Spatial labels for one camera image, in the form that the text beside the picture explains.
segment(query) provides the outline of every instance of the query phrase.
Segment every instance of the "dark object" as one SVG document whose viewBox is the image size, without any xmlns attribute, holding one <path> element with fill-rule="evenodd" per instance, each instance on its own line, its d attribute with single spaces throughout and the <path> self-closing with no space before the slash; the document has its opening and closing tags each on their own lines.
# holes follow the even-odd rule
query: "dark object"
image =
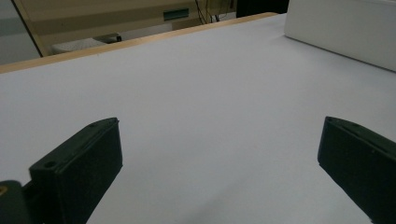
<svg viewBox="0 0 396 224">
<path fill-rule="evenodd" d="M 0 182 L 1 223 L 87 222 L 122 166 L 118 123 L 103 119 L 73 135 L 30 167 L 23 188 Z"/>
<path fill-rule="evenodd" d="M 327 117 L 318 161 L 374 223 L 396 223 L 396 143 L 359 124 Z"/>
<path fill-rule="evenodd" d="M 187 17 L 189 17 L 189 15 L 190 15 L 190 11 L 187 7 L 175 9 L 175 10 L 169 10 L 169 11 L 165 11 L 163 13 L 163 20 L 170 21 L 170 20 L 176 20 L 176 19 L 181 19 L 181 18 L 187 18 Z"/>
<path fill-rule="evenodd" d="M 236 17 L 246 17 L 263 12 L 286 13 L 289 0 L 240 0 L 236 7 Z"/>
</svg>

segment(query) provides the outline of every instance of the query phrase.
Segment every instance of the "white tabletop surface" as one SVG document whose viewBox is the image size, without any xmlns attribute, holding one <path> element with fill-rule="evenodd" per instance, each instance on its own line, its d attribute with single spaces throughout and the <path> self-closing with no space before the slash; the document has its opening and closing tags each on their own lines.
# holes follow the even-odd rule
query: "white tabletop surface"
<svg viewBox="0 0 396 224">
<path fill-rule="evenodd" d="M 0 75 L 0 179 L 117 117 L 124 166 L 89 223 L 369 224 L 318 145 L 326 116 L 395 141 L 396 74 L 285 37 L 285 18 Z"/>
</svg>

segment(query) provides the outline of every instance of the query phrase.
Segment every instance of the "table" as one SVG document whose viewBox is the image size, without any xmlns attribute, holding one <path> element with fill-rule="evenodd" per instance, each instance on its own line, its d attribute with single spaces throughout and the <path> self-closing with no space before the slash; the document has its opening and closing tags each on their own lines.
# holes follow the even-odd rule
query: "table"
<svg viewBox="0 0 396 224">
<path fill-rule="evenodd" d="M 395 140 L 395 73 L 285 37 L 286 15 L 250 19 L 0 66 L 0 179 L 27 183 L 35 161 L 117 117 L 124 166 L 89 223 L 369 224 L 318 144 L 325 116 Z"/>
</svg>

